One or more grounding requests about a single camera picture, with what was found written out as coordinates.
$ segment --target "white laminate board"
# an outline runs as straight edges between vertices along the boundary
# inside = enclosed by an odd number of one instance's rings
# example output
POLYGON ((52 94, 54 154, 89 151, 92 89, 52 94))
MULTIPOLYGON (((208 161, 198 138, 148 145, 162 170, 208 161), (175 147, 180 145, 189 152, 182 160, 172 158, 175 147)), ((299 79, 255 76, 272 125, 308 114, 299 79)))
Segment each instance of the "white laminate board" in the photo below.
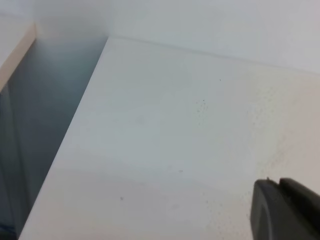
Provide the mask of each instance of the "white laminate board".
POLYGON ((0 91, 36 38, 35 24, 0 15, 0 91))
POLYGON ((20 239, 251 239, 257 178, 320 192, 319 102, 319 75, 111 37, 20 239))

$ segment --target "white wall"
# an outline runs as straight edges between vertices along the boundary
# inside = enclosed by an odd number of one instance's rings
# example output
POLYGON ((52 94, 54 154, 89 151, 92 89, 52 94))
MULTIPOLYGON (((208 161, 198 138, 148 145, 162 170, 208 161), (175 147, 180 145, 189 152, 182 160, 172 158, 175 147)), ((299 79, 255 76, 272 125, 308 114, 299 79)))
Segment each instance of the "white wall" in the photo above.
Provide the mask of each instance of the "white wall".
POLYGON ((317 0, 0 0, 0 6, 34 18, 46 38, 107 34, 320 73, 317 0))

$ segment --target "gray shadowed panel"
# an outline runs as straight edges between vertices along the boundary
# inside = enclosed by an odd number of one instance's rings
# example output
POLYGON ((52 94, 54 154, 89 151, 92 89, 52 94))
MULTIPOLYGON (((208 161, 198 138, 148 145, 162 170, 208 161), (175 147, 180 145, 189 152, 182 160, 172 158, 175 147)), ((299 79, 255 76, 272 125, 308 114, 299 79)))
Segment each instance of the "gray shadowed panel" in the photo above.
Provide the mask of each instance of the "gray shadowed panel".
POLYGON ((107 37, 37 40, 9 81, 13 118, 33 205, 107 37))

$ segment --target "white shelf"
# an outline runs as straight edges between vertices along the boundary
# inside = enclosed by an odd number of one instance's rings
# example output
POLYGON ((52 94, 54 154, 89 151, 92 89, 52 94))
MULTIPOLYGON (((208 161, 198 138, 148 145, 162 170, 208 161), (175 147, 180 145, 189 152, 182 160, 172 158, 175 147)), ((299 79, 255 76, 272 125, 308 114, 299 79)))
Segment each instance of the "white shelf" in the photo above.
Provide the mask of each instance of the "white shelf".
POLYGON ((35 39, 33 22, 0 15, 0 91, 35 39))
POLYGON ((320 192, 320 76, 109 38, 20 240, 250 239, 254 181, 320 192))

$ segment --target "black plastic object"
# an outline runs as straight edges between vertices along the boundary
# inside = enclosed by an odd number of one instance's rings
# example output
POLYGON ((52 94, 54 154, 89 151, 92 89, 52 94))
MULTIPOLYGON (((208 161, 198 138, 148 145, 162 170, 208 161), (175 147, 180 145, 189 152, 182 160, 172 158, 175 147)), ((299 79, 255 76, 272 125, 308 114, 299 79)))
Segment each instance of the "black plastic object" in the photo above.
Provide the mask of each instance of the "black plastic object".
POLYGON ((320 196, 290 178, 257 180, 250 221, 254 240, 320 240, 320 196))

